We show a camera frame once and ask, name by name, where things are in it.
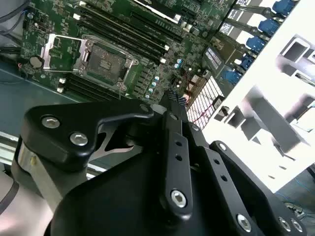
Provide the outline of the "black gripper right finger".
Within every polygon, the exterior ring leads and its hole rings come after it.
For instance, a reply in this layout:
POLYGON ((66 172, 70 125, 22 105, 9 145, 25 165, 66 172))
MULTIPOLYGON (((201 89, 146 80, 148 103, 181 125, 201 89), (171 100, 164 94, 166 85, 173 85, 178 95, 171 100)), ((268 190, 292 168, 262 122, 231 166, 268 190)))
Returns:
POLYGON ((306 227, 271 190, 221 141, 207 143, 199 127, 188 121, 185 108, 173 103, 188 139, 189 158, 197 164, 202 180, 210 181, 210 194, 218 209, 214 219, 217 236, 306 236, 306 227))

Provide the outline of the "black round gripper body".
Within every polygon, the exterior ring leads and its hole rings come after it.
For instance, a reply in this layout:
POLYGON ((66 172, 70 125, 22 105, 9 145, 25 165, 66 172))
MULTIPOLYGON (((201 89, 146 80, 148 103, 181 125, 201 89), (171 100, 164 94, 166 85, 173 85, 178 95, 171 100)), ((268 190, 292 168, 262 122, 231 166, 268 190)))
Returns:
POLYGON ((50 225, 52 236, 235 236, 234 205, 223 194, 232 185, 218 153, 190 152, 199 170, 189 168, 192 211, 183 217, 165 190, 161 163, 140 154, 77 186, 62 200, 50 225))

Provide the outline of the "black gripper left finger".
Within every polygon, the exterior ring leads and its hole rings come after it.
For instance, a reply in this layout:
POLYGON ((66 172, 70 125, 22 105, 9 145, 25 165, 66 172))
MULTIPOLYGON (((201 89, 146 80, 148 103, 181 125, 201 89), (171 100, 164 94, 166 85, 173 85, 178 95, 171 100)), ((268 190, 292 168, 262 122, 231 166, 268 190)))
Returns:
POLYGON ((186 218, 192 211, 189 146, 174 102, 182 105, 167 91, 152 105, 132 99, 31 108, 21 132, 21 167, 55 213, 77 186, 140 154, 154 155, 165 190, 186 218))

